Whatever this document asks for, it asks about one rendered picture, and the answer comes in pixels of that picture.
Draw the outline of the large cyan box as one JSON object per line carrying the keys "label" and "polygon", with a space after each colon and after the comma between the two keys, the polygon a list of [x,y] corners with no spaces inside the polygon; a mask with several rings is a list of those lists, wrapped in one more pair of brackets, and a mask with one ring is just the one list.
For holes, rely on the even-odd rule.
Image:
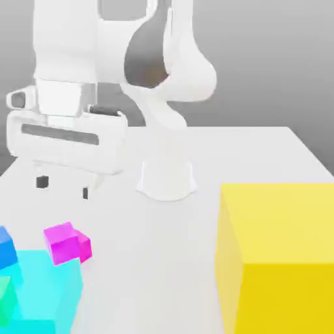
{"label": "large cyan box", "polygon": [[45,250],[19,250],[17,257],[0,269],[18,299],[0,334],[71,334],[83,288],[80,260],[56,266]]}

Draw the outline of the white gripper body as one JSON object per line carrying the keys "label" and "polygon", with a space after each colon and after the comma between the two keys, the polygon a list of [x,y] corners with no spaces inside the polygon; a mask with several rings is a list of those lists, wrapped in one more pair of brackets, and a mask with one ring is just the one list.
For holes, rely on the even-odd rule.
{"label": "white gripper body", "polygon": [[7,147],[13,157],[112,175],[122,169],[127,127],[121,112],[50,121],[32,110],[13,110],[7,117]]}

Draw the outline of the small green cube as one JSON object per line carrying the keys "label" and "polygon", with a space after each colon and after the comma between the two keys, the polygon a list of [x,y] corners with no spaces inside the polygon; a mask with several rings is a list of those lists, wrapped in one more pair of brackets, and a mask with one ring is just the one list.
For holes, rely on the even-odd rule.
{"label": "small green cube", "polygon": [[17,304],[11,277],[0,277],[0,326],[7,326]]}

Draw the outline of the large yellow box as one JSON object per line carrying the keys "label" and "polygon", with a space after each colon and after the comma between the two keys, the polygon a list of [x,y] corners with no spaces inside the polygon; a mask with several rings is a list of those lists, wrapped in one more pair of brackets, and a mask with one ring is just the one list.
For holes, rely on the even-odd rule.
{"label": "large yellow box", "polygon": [[224,334],[334,334],[334,183],[224,183]]}

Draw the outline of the small blue cube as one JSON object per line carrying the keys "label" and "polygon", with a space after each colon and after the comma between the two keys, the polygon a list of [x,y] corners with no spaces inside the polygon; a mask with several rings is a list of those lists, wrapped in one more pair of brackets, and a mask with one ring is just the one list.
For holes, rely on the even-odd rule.
{"label": "small blue cube", "polygon": [[14,242],[4,226],[0,226],[0,269],[18,262]]}

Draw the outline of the small magenta cube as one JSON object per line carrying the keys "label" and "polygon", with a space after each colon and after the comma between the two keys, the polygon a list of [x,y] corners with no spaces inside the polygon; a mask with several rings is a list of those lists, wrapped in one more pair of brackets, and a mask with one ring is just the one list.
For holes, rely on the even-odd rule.
{"label": "small magenta cube", "polygon": [[92,257],[91,239],[79,230],[75,230],[80,246],[80,263]]}
{"label": "small magenta cube", "polygon": [[80,256],[78,234],[70,222],[51,226],[43,232],[49,255],[55,266]]}

